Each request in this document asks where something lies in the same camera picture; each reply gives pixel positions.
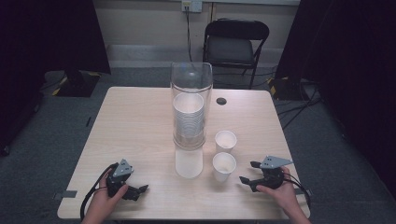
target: white paper cup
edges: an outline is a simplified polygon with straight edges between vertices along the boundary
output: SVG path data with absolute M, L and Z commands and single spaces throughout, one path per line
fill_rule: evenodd
M 214 176 L 219 182 L 224 182 L 236 168 L 236 160 L 226 152 L 220 152 L 213 158 Z
M 177 113 L 182 117 L 195 117 L 203 113 L 204 98 L 198 93 L 181 93 L 173 102 Z
M 220 131 L 215 136 L 216 151 L 230 153 L 236 145 L 236 136 L 230 131 Z
M 202 147 L 198 147 L 195 150 L 186 150 L 175 144 L 175 153 L 176 171 L 184 178 L 195 178 L 204 169 L 204 152 Z

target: black folding chair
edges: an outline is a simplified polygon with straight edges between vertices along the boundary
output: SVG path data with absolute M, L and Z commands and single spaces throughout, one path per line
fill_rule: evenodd
M 203 62 L 217 67 L 253 69 L 248 88 L 256 75 L 262 45 L 270 31 L 261 21 L 218 19 L 205 28 Z M 253 51 L 252 41 L 260 44 Z

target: power cord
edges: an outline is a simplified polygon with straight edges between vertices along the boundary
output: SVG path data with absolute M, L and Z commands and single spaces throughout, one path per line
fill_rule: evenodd
M 321 102 L 321 99 L 320 99 L 320 98 L 318 98 L 318 99 L 316 99 L 315 101 L 313 101 L 313 102 L 309 103 L 309 105 L 308 105 L 308 106 L 315 105 L 315 104 L 317 104 L 317 103 L 319 103 L 319 102 Z M 285 110 L 285 111 L 279 112 L 279 113 L 278 113 L 278 115 L 286 114 L 286 113 L 289 113 L 289 112 L 291 112 L 291 111 L 294 111 L 294 110 L 298 110 L 298 109 L 304 108 L 304 107 L 306 107 L 306 106 L 307 106 L 307 104 L 304 104 L 304 105 L 299 105 L 299 106 L 297 106 L 297 107 L 294 107 L 294 108 L 292 108 L 292 109 L 288 109 L 288 110 Z
M 294 184 L 303 192 L 305 199 L 306 199 L 306 204 L 308 205 L 308 208 L 311 209 L 311 196 L 310 196 L 311 194 L 310 194 L 310 192 L 308 192 L 308 190 L 306 190 L 303 187 L 303 185 L 300 183 L 300 181 L 298 181 L 297 178 L 294 177 L 293 175 L 290 175 L 290 174 L 284 174 L 284 175 L 288 175 L 294 179 L 294 180 L 291 180 L 291 179 L 284 178 L 283 180 Z
M 55 86 L 56 84 L 61 83 L 62 80 L 64 80 L 65 77 L 66 77 L 66 73 L 64 72 L 64 74 L 62 75 L 62 77 L 61 77 L 58 81 L 53 82 L 53 83 L 49 84 L 48 86 L 42 87 L 42 88 L 40 89 L 40 91 L 46 90 L 46 89 L 48 89 L 49 87 L 52 87 L 52 86 Z
M 106 174 L 106 172 L 110 169 L 114 169 L 117 168 L 118 164 L 114 163 L 109 165 L 103 172 L 102 174 L 99 176 L 99 178 L 96 180 L 95 184 L 92 186 L 91 190 L 87 193 L 87 195 L 85 196 L 84 201 L 82 201 L 81 207 L 79 208 L 79 216 L 81 218 L 81 221 L 84 219 L 85 217 L 85 206 L 87 205 L 88 200 L 91 198 L 91 196 L 99 189 L 103 189 L 103 188 L 96 188 L 96 186 L 99 184 L 99 181 L 103 178 L 103 176 Z
M 309 106 L 311 105 L 311 102 L 312 102 L 312 100 L 314 99 L 314 96 L 315 96 L 315 94 L 317 93 L 317 91 L 318 91 L 318 88 L 315 88 L 315 91 L 314 91 L 314 93 L 312 93 L 312 96 L 311 96 L 311 98 L 309 99 L 309 101 L 308 101 L 305 105 L 302 105 L 302 106 L 299 106 L 299 107 L 298 107 L 298 109 L 300 109 L 300 110 L 297 112 L 297 114 L 295 114 L 295 115 L 293 116 L 293 118 L 291 118 L 291 119 L 289 120 L 288 123 L 285 124 L 285 126 L 282 127 L 282 130 L 285 130 L 285 129 L 291 124 L 291 122 L 294 121 L 294 119 L 297 118 L 297 116 L 299 116 L 301 112 L 303 112 L 304 109 L 306 109 L 307 107 L 309 107 Z
M 292 101 L 288 101 L 288 102 L 286 102 L 285 104 L 279 104 L 279 105 L 275 105 L 275 106 L 289 105 L 289 104 L 291 104 L 291 102 L 292 102 Z
M 276 72 L 276 71 L 274 71 L 274 68 L 277 68 L 277 65 L 271 68 L 271 69 L 272 69 L 272 72 L 270 72 L 270 73 L 264 73 L 264 74 L 257 74 L 257 75 L 255 75 L 255 76 L 256 76 L 256 77 L 271 76 L 271 75 L 273 75 L 273 74 Z M 213 76 L 231 76 L 231 75 L 242 75 L 242 74 L 236 74 L 236 73 L 234 73 L 234 74 L 232 74 L 232 73 L 216 73 L 216 74 L 213 74 Z M 248 86 L 248 84 L 234 84 L 234 83 L 228 83 L 228 82 L 223 82 L 223 81 L 220 81 L 220 80 L 217 80 L 217 79 L 214 79 L 214 78 L 213 78 L 213 81 L 215 81 L 216 84 L 226 85 L 226 86 L 234 86 L 234 87 L 247 87 L 247 86 Z M 261 82 L 261 83 L 252 85 L 252 87 L 258 87 L 258 86 L 264 85 L 265 83 L 267 83 L 267 81 L 268 81 L 268 78 L 265 79 L 264 82 Z
M 190 8 L 189 7 L 184 7 L 184 11 L 186 13 L 186 19 L 187 19 L 187 48 L 188 48 L 188 51 L 189 51 L 190 62 L 192 62 L 192 57 L 191 57 L 191 38 L 190 38 Z

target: hand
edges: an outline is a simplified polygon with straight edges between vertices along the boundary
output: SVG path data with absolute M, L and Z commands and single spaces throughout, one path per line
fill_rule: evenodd
M 281 167 L 281 169 L 285 174 L 285 178 L 290 179 L 290 170 L 284 166 Z M 284 181 L 277 189 L 270 189 L 263 185 L 258 185 L 256 189 L 273 197 L 276 203 L 290 218 L 291 223 L 311 223 L 308 218 L 306 218 L 303 210 L 297 202 L 292 183 Z
M 117 202 L 128 190 L 128 186 L 124 185 L 112 198 L 108 197 L 106 177 L 110 171 L 99 181 L 99 189 L 93 194 L 90 207 L 81 222 L 82 224 L 99 224 L 103 222 L 113 212 Z

